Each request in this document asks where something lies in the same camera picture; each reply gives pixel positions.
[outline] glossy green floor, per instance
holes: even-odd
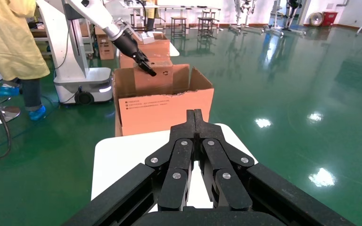
[[[173,41],[181,53],[173,63],[197,67],[215,87],[210,122],[230,126],[261,163],[362,225],[362,34],[333,28],[279,40],[224,30],[215,37],[198,40],[191,31],[189,40]],[[43,93],[57,101],[51,76]],[[9,123],[0,225],[55,226],[77,212],[91,198],[95,144],[114,135],[112,102],[44,104],[46,119],[23,113]],[[2,142],[0,127],[0,153]]]

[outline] person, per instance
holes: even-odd
[[[26,18],[34,15],[35,0],[0,0],[0,97],[19,95],[21,85],[25,109],[31,120],[44,117],[41,78],[49,69],[35,44]]]
[[[147,2],[157,5],[157,0],[148,0]],[[147,11],[147,15],[148,15],[147,31],[151,32],[154,30],[155,19],[160,18],[160,16],[157,11],[157,8],[149,8],[146,11]]]

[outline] table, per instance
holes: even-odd
[[[139,14],[142,16],[143,15],[143,7],[140,5],[140,4],[134,4],[132,6],[127,6],[123,1],[119,1],[120,2],[120,5],[124,8],[129,8],[129,9],[133,9],[133,13],[134,13],[134,19],[137,18],[137,9],[139,9]],[[167,5],[154,5],[154,4],[147,4],[145,6],[145,8],[157,8],[157,9],[165,9],[165,18],[162,19],[160,18],[160,24],[162,22],[162,20],[164,21],[164,29],[166,29],[166,21],[167,21],[167,9],[176,9],[176,10],[180,10],[181,11],[181,16],[183,16],[183,11],[186,10],[187,11],[187,33],[188,33],[188,29],[189,29],[189,11],[190,10],[202,10],[202,17],[203,17],[203,11],[204,10],[209,10],[209,12],[212,12],[212,10],[217,10],[218,11],[218,14],[217,16],[214,15],[214,20],[217,21],[217,29],[219,30],[220,29],[220,20],[219,19],[216,19],[217,18],[220,18],[220,12],[221,12],[221,8],[217,8],[217,7],[206,7],[206,8],[198,8],[198,7],[181,7],[181,6],[167,6]]]
[[[253,157],[235,133],[224,124],[221,126],[225,140]],[[138,163],[144,163],[145,158],[166,144],[170,131],[137,134],[124,137],[108,138],[100,141],[95,147],[94,168],[92,177],[91,200],[106,190]],[[212,208],[205,189],[198,163],[195,162],[189,191],[188,206],[196,208]],[[151,212],[157,211],[157,205]]]

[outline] yellow protective coat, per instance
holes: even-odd
[[[34,15],[35,6],[35,0],[0,0],[0,73],[4,80],[49,74],[25,19]]]
[[[151,3],[153,3],[153,4],[155,4],[155,5],[157,5],[157,0],[147,0],[148,2],[151,2]],[[155,13],[155,9],[154,8],[148,8],[148,9],[146,9],[146,13],[147,13],[147,15],[148,15],[148,18],[151,18],[151,19],[158,19],[158,18],[160,18],[159,17],[159,12],[158,12],[158,10],[156,10],[156,13]]]

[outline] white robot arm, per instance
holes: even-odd
[[[109,40],[112,41],[124,55],[133,58],[142,70],[151,76],[156,75],[155,71],[147,64],[149,60],[146,55],[138,49],[137,42],[125,29],[120,29],[119,26],[116,25],[113,17],[103,5],[102,0],[66,1],[81,16],[100,27],[108,35]]]

